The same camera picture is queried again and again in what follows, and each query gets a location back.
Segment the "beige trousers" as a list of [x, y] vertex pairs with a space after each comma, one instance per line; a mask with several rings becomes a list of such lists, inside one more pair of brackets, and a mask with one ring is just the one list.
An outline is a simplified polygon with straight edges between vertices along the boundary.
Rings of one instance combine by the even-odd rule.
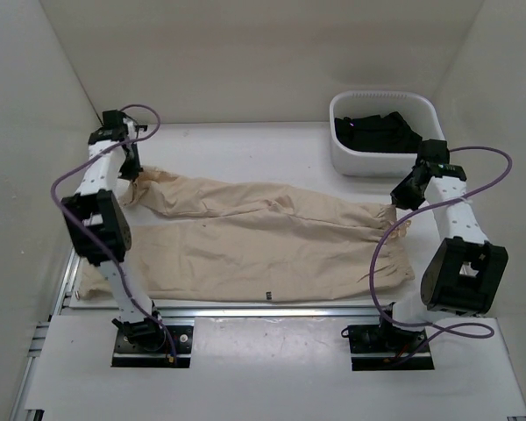
[[226, 183], [146, 168], [123, 185], [127, 211], [147, 209], [128, 254], [154, 299], [301, 303], [411, 282], [396, 211], [269, 182]]

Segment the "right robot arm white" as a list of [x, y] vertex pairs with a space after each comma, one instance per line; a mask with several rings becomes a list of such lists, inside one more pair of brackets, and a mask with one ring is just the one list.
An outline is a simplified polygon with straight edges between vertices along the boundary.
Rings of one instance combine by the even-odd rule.
[[506, 248], [481, 230], [469, 203], [466, 172], [450, 162], [450, 155], [446, 141], [423, 141], [411, 172], [391, 192], [392, 204], [410, 216], [432, 211], [441, 244], [419, 291], [391, 304], [380, 320], [376, 339], [389, 351], [446, 315], [487, 314], [508, 263]]

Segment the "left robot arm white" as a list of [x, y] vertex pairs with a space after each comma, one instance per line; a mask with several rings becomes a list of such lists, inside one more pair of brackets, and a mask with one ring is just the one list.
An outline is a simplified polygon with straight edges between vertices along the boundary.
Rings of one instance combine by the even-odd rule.
[[103, 113], [103, 124], [89, 135], [89, 160], [82, 165], [82, 181], [75, 193], [59, 199], [51, 194], [65, 218], [76, 253], [108, 281], [119, 316], [118, 332], [147, 352], [167, 343], [166, 329], [153, 300], [130, 270], [126, 254], [132, 247], [131, 228], [116, 198], [119, 180], [134, 182], [142, 172], [137, 143], [147, 127], [121, 110]]

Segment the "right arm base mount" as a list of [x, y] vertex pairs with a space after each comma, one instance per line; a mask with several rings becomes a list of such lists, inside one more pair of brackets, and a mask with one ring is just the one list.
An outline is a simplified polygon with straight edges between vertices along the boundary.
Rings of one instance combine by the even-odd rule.
[[424, 371], [434, 362], [426, 331], [410, 332], [381, 322], [347, 325], [341, 337], [349, 342], [352, 371]]

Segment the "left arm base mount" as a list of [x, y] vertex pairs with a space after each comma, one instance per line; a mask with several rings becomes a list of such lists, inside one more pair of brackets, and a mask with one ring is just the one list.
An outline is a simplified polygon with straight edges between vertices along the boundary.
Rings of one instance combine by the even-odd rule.
[[111, 365], [132, 368], [189, 368], [193, 325], [165, 325], [149, 318], [142, 322], [112, 320], [117, 327]]

